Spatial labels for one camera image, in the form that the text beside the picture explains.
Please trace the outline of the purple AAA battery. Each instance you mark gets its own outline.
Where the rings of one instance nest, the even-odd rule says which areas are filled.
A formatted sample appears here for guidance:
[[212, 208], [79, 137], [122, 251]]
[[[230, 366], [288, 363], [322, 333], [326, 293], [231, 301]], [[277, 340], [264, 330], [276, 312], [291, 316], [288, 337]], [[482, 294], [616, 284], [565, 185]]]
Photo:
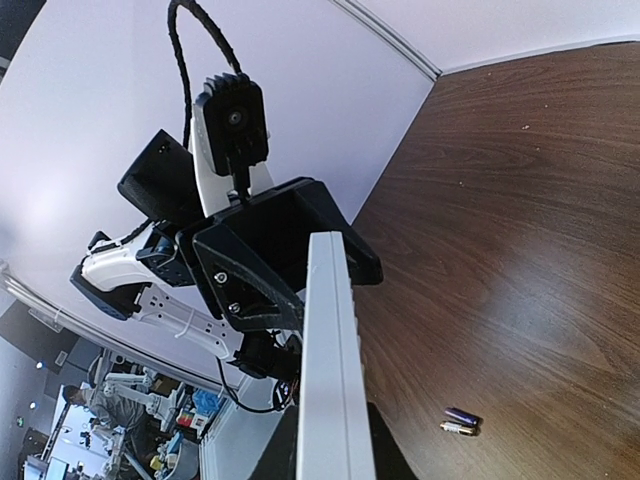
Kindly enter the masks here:
[[478, 427], [481, 423], [481, 418], [479, 416], [476, 416], [474, 414], [471, 414], [469, 412], [466, 412], [456, 407], [447, 407], [445, 409], [445, 414], [449, 418], [466, 426]]

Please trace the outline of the gold black AAA battery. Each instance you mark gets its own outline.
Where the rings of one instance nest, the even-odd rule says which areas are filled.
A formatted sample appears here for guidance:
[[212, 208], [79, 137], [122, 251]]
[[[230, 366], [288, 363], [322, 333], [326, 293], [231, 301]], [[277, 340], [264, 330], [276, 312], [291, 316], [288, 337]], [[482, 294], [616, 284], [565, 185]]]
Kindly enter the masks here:
[[445, 432], [463, 436], [474, 437], [478, 434], [477, 427], [464, 425], [457, 422], [443, 421], [439, 424], [439, 427]]

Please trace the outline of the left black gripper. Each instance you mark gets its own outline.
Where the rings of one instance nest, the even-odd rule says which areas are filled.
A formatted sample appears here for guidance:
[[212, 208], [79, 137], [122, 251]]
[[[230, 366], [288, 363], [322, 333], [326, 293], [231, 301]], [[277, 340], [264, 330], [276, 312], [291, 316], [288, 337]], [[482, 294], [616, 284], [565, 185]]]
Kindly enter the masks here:
[[356, 285], [379, 285], [378, 254], [346, 221], [321, 181], [298, 177], [180, 230], [176, 241], [207, 305], [239, 332], [303, 330], [309, 237], [342, 235]]

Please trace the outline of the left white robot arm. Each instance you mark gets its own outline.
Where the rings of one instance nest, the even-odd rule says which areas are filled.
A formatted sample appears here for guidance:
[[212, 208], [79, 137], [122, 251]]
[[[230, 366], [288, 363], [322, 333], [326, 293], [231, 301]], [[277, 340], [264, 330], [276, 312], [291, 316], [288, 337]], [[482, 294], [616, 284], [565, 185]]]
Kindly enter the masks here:
[[118, 239], [97, 232], [72, 284], [108, 316], [160, 326], [255, 379], [299, 377], [300, 347], [277, 335], [303, 329], [313, 234], [341, 235], [353, 284], [383, 280], [379, 256], [319, 180], [263, 186], [206, 214], [194, 157], [159, 131], [117, 188], [145, 222]]

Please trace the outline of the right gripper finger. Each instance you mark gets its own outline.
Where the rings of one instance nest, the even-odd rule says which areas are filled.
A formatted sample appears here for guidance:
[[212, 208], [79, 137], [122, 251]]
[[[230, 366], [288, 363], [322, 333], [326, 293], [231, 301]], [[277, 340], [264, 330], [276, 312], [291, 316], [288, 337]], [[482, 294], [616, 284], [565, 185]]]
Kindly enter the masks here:
[[[294, 479], [299, 408], [288, 407], [269, 440], [269, 478]], [[378, 407], [367, 402], [377, 479], [417, 479]]]

